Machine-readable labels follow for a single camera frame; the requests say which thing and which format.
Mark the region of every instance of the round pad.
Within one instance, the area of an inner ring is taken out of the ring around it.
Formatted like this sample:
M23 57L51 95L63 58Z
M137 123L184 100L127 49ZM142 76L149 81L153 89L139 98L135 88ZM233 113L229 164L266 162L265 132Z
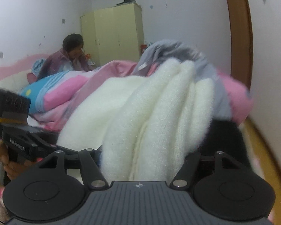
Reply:
M38 181L29 184L24 189L24 194L30 200L44 201L54 198L59 192L57 184L48 181Z
M275 194L256 174L226 169L200 180L194 198L206 212L229 221L250 221L269 214Z
M83 185L65 172L32 168L6 186L3 201L20 220L43 223L75 212L84 196Z
M254 194L252 186L243 182L226 182L220 186L220 193L227 199L234 201L247 200Z

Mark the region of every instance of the woman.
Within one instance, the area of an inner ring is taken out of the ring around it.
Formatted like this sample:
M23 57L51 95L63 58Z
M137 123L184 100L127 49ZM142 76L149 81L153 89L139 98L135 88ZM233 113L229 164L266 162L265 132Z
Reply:
M53 53L44 62L37 76L40 80L49 75L65 71L90 71L87 60L82 51L83 38L79 34L70 34L63 41L63 47Z

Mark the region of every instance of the white fluffy blanket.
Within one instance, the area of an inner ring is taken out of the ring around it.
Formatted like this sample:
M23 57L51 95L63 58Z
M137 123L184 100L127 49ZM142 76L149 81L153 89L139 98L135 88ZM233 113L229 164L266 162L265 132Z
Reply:
M76 109L57 144L77 151L103 145L108 182L169 182L211 120L213 82L194 77L193 62L169 59L149 78L109 79Z

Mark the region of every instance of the wardrobe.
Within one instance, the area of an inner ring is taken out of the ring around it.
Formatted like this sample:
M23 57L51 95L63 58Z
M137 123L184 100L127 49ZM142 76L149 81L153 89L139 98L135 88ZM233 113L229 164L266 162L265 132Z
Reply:
M90 12L81 17L84 52L97 66L112 60L138 62L144 43L141 7L124 4Z

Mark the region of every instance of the gray blanket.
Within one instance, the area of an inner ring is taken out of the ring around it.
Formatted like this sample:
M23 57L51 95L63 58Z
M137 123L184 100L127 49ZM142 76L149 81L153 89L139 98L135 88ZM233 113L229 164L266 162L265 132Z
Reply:
M161 40L147 48L135 67L133 74L146 76L150 67L158 66L169 58L176 58L180 62L193 61L196 69L195 81L211 78L215 85L215 100L213 118L218 120L231 120L232 113L228 95L222 81L217 75L216 68L207 60L206 56L197 48L189 47L175 40Z

